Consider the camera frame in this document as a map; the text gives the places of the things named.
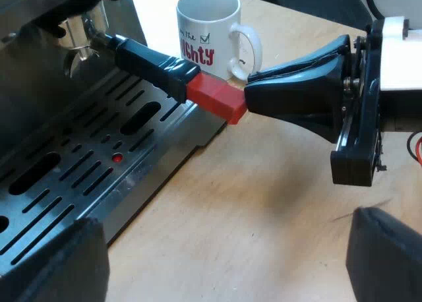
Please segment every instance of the drip tray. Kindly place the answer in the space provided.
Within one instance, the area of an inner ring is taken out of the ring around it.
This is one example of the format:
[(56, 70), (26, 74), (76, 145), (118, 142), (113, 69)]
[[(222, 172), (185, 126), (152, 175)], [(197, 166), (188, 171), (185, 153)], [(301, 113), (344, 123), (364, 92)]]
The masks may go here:
[(224, 122), (114, 72), (0, 167), (0, 276), (82, 217), (110, 242)]

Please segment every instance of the mug handle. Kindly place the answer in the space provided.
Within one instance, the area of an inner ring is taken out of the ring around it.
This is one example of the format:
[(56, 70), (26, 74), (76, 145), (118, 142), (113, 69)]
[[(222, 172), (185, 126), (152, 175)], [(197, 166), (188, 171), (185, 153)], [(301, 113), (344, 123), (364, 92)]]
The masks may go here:
[[(249, 43), (251, 43), (253, 51), (252, 73), (257, 72), (259, 69), (261, 69), (262, 66), (262, 45), (257, 32), (249, 26), (240, 25), (238, 23), (231, 25), (229, 34), (231, 35), (234, 32), (245, 35), (249, 40)], [(244, 81), (248, 79), (249, 74), (240, 67), (238, 58), (233, 57), (230, 59), (228, 63), (228, 69), (236, 78)]]

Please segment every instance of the wooden table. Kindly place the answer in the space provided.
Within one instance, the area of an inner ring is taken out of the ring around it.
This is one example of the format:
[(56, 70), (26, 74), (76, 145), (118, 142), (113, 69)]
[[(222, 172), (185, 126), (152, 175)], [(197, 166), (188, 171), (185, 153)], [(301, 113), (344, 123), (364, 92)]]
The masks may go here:
[[(148, 44), (173, 55), (176, 1), (135, 0)], [(243, 24), (260, 34), (264, 68), (361, 34), (241, 2)], [(251, 65), (251, 48), (243, 41), (241, 49)], [(371, 188), (337, 186), (334, 145), (246, 114), (196, 152), (110, 247), (107, 301), (355, 301), (345, 268), (353, 210), (379, 206), (422, 232), (422, 171), (407, 136), (384, 134), (388, 171), (376, 173)]]

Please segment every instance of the coffee mug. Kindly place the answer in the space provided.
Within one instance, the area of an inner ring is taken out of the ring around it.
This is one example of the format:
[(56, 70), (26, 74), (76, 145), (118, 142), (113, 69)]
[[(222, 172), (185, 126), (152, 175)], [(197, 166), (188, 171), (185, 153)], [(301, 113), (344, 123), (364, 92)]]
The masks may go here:
[(247, 80), (239, 65), (239, 33), (247, 37), (254, 55), (253, 73), (262, 65), (262, 47), (256, 31), (240, 25), (240, 0), (179, 0), (177, 23), (181, 54), (200, 68), (224, 80), (233, 75)]

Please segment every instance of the espresso machine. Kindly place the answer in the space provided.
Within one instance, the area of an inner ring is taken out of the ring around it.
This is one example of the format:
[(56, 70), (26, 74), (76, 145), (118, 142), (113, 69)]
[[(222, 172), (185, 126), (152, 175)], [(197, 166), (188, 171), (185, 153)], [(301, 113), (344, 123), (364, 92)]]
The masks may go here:
[(225, 125), (117, 68), (109, 37), (147, 44), (133, 0), (0, 0), (0, 278), (78, 219), (113, 241)]

